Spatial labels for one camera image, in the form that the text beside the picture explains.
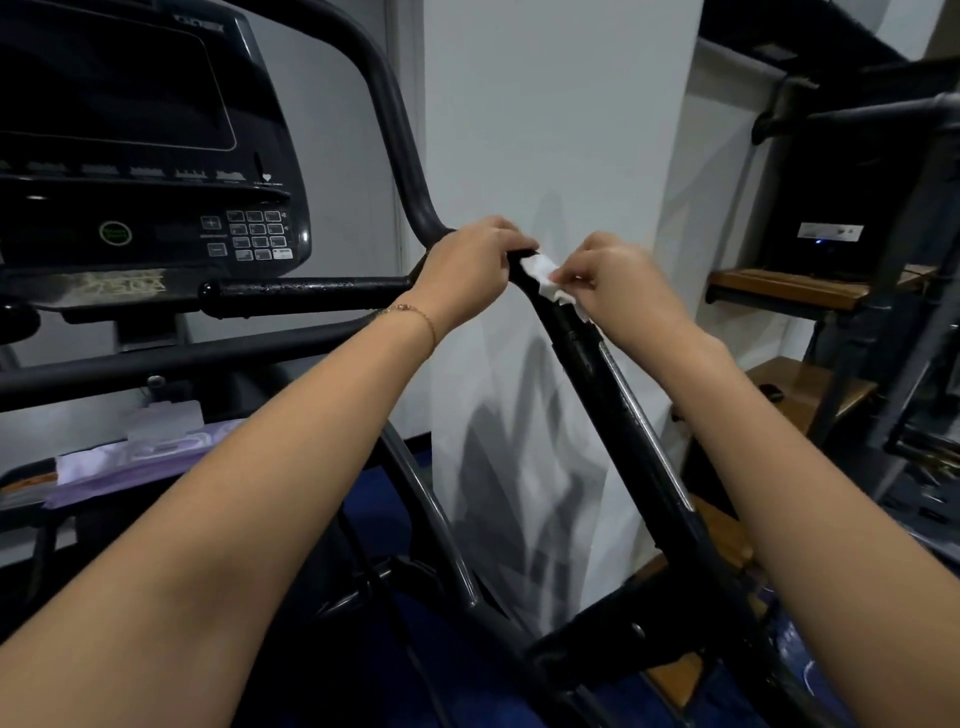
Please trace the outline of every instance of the hand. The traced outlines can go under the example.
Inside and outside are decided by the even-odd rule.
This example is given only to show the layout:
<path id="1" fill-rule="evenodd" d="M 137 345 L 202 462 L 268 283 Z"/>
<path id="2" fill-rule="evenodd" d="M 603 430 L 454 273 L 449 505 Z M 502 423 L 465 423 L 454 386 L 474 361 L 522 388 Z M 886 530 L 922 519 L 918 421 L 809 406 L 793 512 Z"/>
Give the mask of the hand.
<path id="1" fill-rule="evenodd" d="M 414 287 L 397 301 L 422 311 L 443 339 L 496 301 L 507 288 L 507 253 L 540 244 L 499 215 L 452 232 L 426 257 Z"/>
<path id="2" fill-rule="evenodd" d="M 591 234 L 550 278 L 658 380 L 687 344 L 709 339 L 650 254 L 612 232 Z"/>

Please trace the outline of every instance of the blue floor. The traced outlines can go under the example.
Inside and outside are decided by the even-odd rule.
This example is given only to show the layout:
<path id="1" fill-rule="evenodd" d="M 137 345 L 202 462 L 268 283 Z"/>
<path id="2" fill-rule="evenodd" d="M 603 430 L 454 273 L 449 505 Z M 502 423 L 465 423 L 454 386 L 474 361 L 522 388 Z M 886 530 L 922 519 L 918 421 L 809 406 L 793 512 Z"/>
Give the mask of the blue floor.
<path id="1" fill-rule="evenodd" d="M 430 453 L 419 458 L 430 463 Z M 410 522 L 396 492 L 379 469 L 364 471 L 345 503 L 346 512 L 368 554 L 406 553 Z M 396 596 L 427 674 L 458 728 L 541 726 L 510 682 L 495 654 L 486 654 L 449 624 L 415 601 Z M 801 644 L 792 643 L 793 662 L 808 662 Z M 256 690 L 245 696 L 237 728 L 308 725 L 413 728 L 437 726 L 426 692 L 383 615 L 372 608 L 338 635 L 309 645 L 282 667 L 269 657 L 254 670 Z M 640 677 L 595 691 L 625 728 L 672 728 L 677 720 Z M 766 725 L 719 668 L 691 708 L 698 728 L 759 728 Z"/>

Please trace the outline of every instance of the white pillar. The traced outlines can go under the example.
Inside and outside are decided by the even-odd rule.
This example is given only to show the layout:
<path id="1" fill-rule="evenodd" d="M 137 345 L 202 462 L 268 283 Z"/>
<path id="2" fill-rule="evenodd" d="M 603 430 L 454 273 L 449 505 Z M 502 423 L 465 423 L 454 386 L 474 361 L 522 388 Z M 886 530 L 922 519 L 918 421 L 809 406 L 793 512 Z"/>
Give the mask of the white pillar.
<path id="1" fill-rule="evenodd" d="M 597 229 L 652 243 L 700 9 L 426 0 L 426 170 L 444 222 L 505 214 L 558 262 Z M 663 392 L 620 359 L 662 419 Z M 435 487 L 501 595 L 546 630 L 617 587 L 641 522 L 523 296 L 454 332 L 431 379 Z"/>

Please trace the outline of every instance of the white tissue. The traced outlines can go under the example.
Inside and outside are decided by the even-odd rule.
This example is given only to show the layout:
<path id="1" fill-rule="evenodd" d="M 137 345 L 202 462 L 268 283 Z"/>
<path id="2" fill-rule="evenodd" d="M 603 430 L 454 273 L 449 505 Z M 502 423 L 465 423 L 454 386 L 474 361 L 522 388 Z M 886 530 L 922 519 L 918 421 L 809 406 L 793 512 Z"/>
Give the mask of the white tissue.
<path id="1" fill-rule="evenodd" d="M 572 305 L 581 321 L 587 322 L 590 320 L 587 312 L 577 303 L 577 300 L 550 280 L 550 274 L 560 268 L 559 265 L 542 253 L 521 258 L 520 265 L 530 278 L 540 284 L 541 296 L 553 303 Z"/>

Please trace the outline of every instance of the forearm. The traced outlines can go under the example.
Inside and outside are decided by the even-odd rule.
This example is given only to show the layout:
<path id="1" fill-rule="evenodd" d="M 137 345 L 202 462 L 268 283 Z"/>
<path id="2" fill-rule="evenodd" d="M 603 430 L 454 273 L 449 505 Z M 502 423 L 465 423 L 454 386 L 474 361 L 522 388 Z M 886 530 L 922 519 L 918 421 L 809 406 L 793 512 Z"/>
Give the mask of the forearm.
<path id="1" fill-rule="evenodd" d="M 227 724 L 277 604 L 431 348 L 416 313 L 377 319 L 181 478 L 0 650 L 8 724 Z M 44 685 L 58 699 L 38 707 Z"/>
<path id="2" fill-rule="evenodd" d="M 681 347 L 655 376 L 862 724 L 953 720 L 956 580 L 783 418 L 718 342 Z"/>

